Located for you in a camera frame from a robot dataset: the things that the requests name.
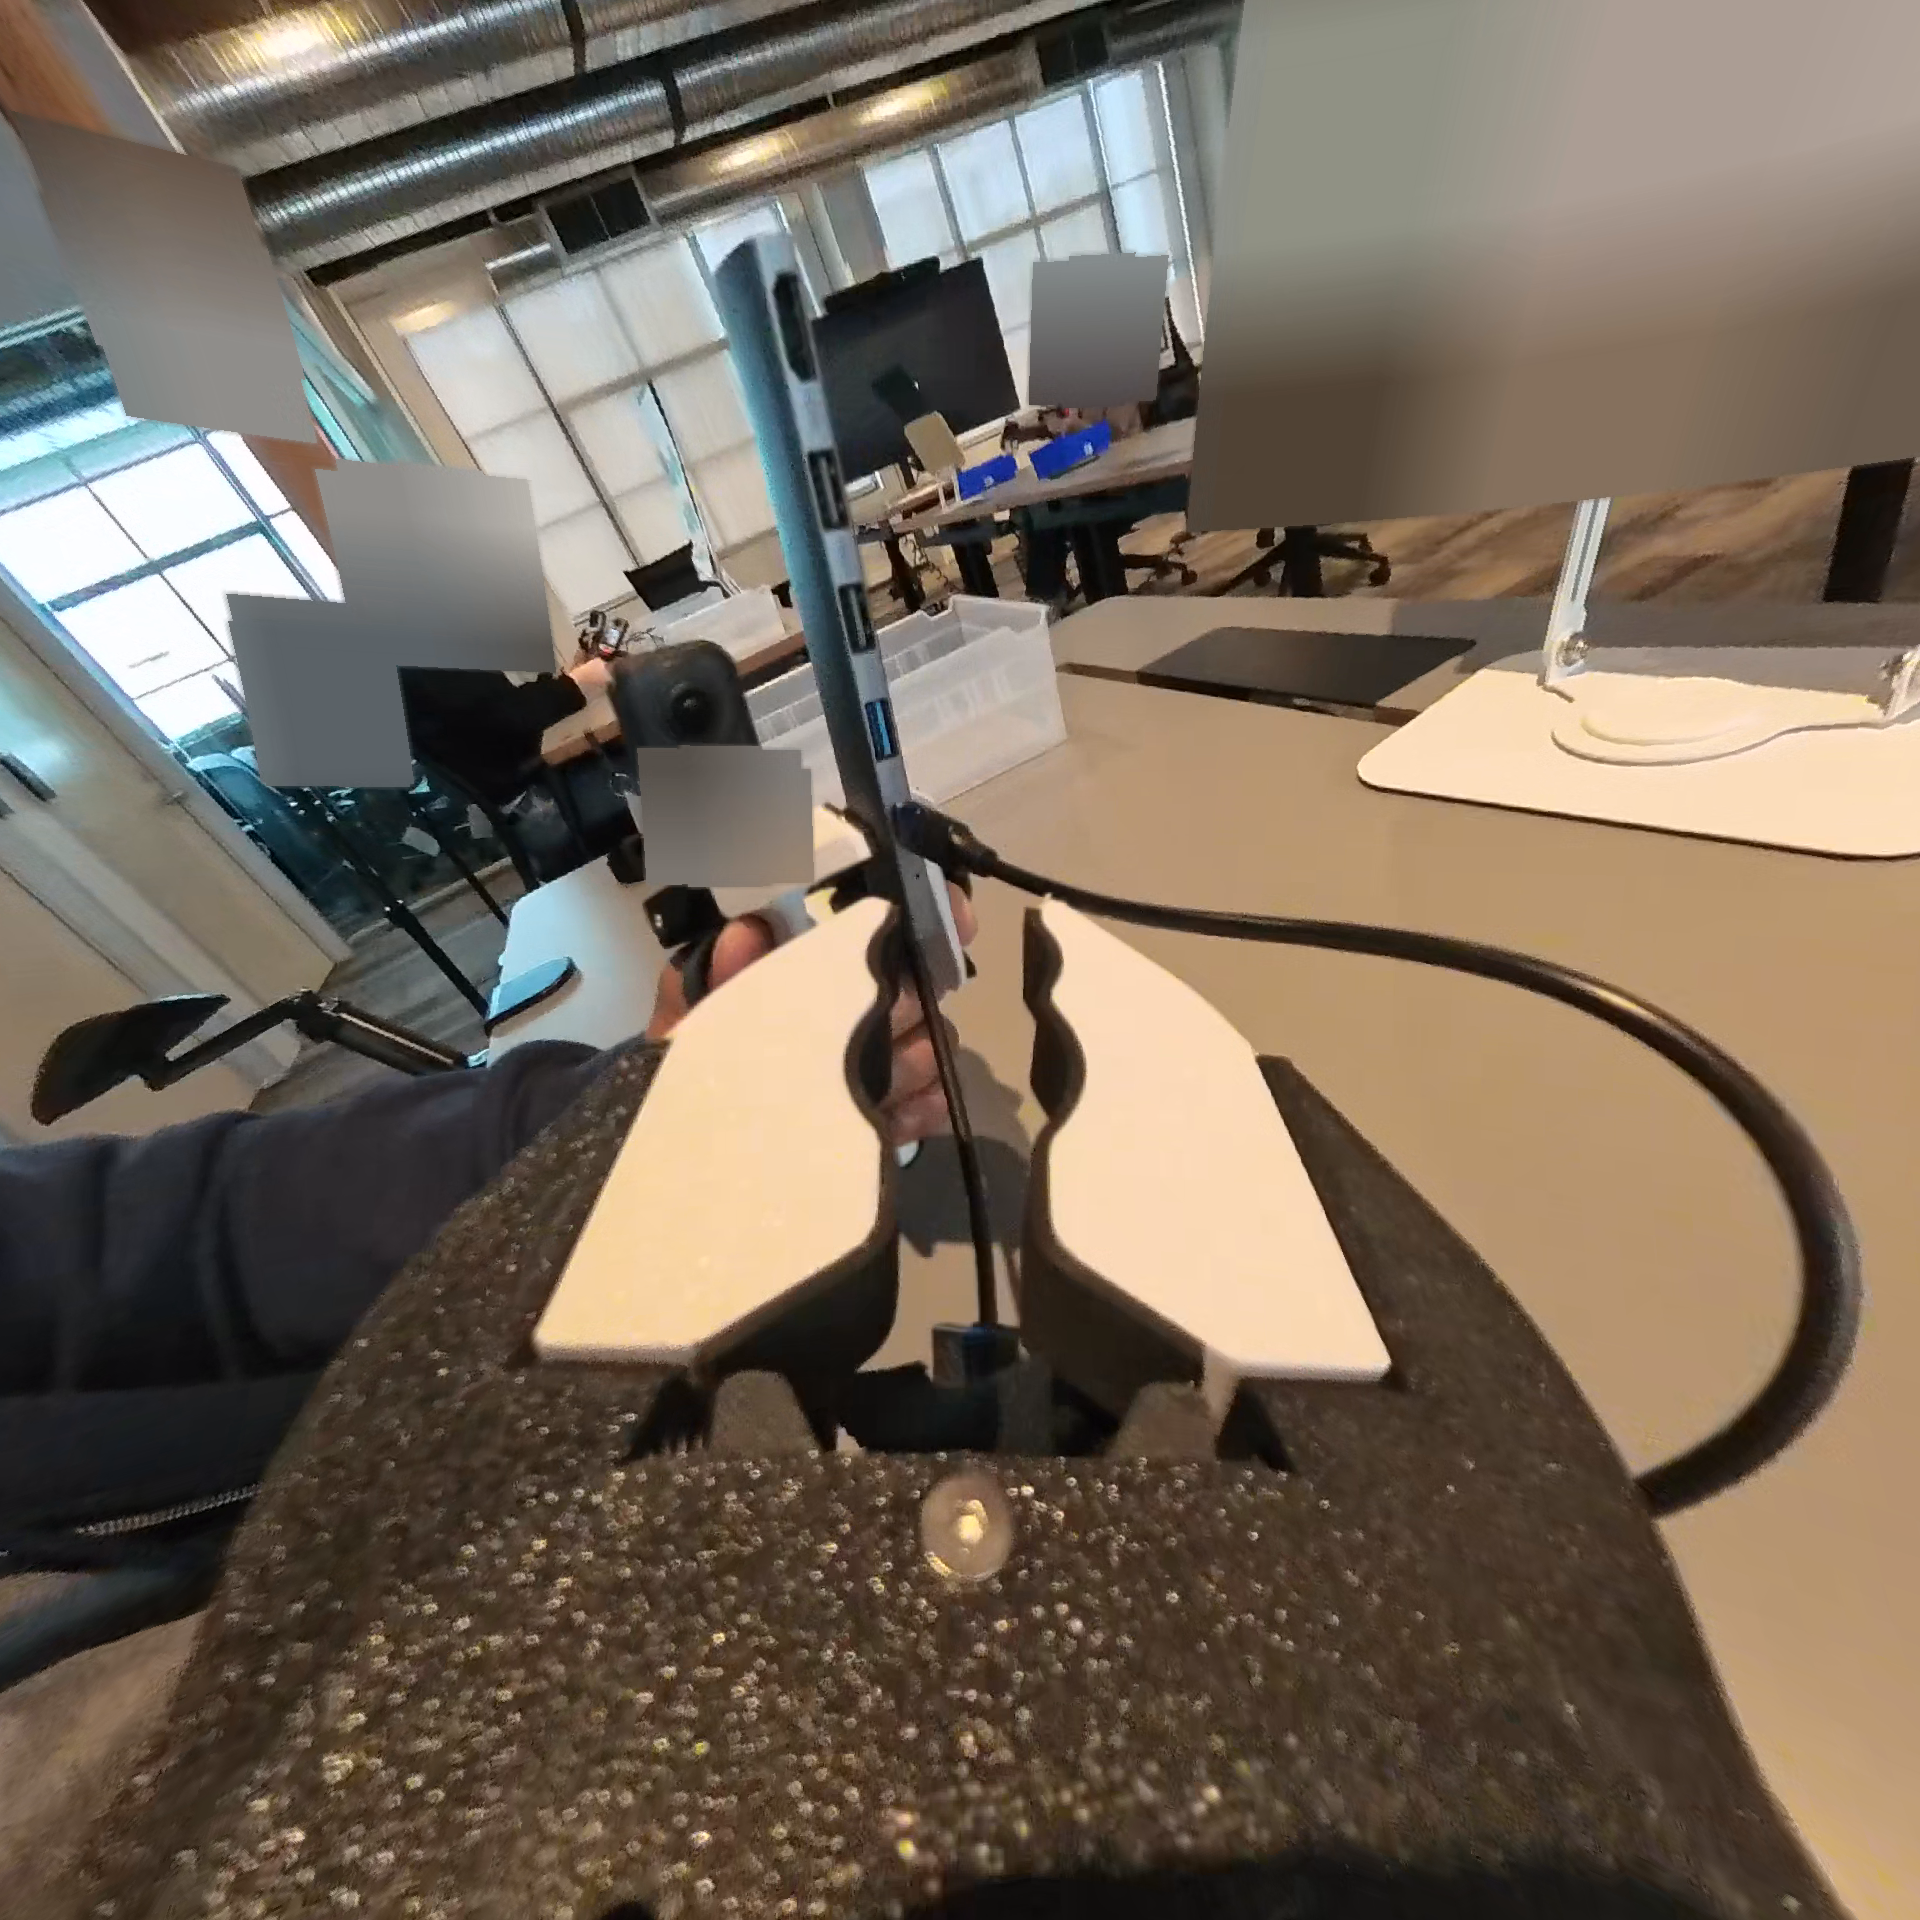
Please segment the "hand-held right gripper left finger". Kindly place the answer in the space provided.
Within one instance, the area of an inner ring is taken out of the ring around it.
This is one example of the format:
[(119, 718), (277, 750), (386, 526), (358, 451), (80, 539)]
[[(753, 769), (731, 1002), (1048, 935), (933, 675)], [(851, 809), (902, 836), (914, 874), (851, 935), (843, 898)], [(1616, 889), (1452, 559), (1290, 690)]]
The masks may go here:
[(833, 1452), (901, 1309), (901, 911), (860, 899), (700, 1002), (532, 1259), (532, 1371), (610, 1455)]

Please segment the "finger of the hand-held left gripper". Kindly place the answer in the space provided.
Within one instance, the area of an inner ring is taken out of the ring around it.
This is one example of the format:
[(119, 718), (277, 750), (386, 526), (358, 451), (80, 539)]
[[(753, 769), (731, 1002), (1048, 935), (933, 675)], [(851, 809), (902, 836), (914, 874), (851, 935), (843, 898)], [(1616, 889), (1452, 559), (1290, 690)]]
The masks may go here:
[(812, 814), (812, 876), (805, 882), (749, 882), (721, 889), (730, 921), (758, 917), (784, 944), (840, 915), (871, 890), (873, 845), (843, 812)]

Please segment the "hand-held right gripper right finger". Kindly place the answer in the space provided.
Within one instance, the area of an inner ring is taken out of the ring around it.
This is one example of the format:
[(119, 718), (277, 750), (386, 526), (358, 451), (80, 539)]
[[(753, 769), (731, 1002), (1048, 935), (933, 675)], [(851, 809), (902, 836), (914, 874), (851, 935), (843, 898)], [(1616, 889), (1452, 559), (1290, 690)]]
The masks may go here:
[(1286, 1464), (1264, 1390), (1393, 1361), (1255, 1044), (1059, 899), (1028, 911), (1023, 1001), (1031, 1353), (1119, 1455)]

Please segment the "grey usb hub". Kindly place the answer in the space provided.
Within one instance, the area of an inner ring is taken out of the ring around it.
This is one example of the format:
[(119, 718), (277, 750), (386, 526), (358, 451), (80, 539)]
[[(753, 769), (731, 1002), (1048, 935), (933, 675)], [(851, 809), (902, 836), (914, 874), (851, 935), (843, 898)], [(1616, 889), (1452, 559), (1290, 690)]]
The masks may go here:
[(840, 812), (869, 842), (877, 893), (905, 921), (905, 966), (925, 1007), (938, 1014), (944, 997), (964, 982), (967, 960), (948, 876), (898, 839), (898, 812), (914, 802), (905, 739), (873, 628), (824, 393), (824, 357), (790, 240), (753, 237), (731, 249), (717, 273), (714, 302), (802, 621)]

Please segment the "clear plastic bin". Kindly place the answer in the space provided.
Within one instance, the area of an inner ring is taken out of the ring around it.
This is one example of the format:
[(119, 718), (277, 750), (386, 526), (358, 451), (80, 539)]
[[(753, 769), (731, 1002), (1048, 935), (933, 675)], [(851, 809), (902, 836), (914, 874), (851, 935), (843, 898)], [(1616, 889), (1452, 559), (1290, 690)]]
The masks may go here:
[(1048, 610), (953, 595), (879, 628), (913, 792), (953, 802), (1066, 741)]

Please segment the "person's left forearm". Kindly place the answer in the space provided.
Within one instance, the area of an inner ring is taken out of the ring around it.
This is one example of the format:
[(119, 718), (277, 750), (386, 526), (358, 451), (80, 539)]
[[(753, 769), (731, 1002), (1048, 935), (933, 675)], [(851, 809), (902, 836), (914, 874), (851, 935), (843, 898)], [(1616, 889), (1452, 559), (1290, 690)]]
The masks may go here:
[(314, 1109), (7, 1148), (4, 1395), (324, 1362), (619, 1056), (525, 1044)]

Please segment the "large black monitor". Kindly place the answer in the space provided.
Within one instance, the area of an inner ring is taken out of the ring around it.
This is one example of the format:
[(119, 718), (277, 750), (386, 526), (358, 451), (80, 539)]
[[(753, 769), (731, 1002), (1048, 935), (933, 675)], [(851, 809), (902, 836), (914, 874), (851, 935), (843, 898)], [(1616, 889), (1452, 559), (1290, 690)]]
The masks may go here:
[(1022, 410), (981, 259), (919, 259), (829, 296), (812, 326), (839, 464), (860, 480), (913, 458), (905, 424), (970, 435)]

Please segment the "brown office desk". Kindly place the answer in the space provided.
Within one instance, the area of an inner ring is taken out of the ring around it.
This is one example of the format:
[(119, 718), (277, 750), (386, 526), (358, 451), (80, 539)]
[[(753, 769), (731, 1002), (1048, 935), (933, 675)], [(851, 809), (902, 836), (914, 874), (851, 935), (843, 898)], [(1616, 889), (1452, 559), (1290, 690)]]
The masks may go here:
[(1189, 501), (1194, 419), (1132, 435), (1059, 476), (1022, 470), (976, 498), (913, 516), (888, 516), (886, 538), (951, 545), (961, 595), (998, 595), (992, 548), (998, 523), (1022, 538), (1066, 538), (1087, 604), (1125, 595), (1122, 538), (1144, 520), (1184, 514)]

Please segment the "white document stand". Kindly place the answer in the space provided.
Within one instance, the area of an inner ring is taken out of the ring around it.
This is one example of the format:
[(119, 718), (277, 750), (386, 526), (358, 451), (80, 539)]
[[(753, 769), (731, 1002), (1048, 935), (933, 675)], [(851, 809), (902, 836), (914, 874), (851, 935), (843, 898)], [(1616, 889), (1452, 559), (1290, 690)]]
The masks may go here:
[(1361, 759), (1371, 792), (1861, 862), (1918, 856), (1918, 604), (1629, 609), (1585, 498), (1537, 652)]

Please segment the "black desk mat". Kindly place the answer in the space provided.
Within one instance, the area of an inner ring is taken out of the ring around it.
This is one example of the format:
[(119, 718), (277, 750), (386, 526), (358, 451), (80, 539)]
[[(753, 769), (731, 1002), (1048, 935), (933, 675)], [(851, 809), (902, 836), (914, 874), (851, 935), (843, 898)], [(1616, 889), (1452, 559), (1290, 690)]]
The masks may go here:
[(1374, 711), (1469, 652), (1463, 637), (1219, 625), (1143, 665), (1135, 680), (1233, 702)]

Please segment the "white door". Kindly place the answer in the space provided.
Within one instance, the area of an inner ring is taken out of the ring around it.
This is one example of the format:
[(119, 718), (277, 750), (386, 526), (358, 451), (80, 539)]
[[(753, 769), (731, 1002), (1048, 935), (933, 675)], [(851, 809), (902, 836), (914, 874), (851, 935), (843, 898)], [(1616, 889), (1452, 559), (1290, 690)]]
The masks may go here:
[(4, 1135), (71, 1023), (172, 995), (229, 1017), (320, 989), (345, 942), (127, 697), (4, 584)]

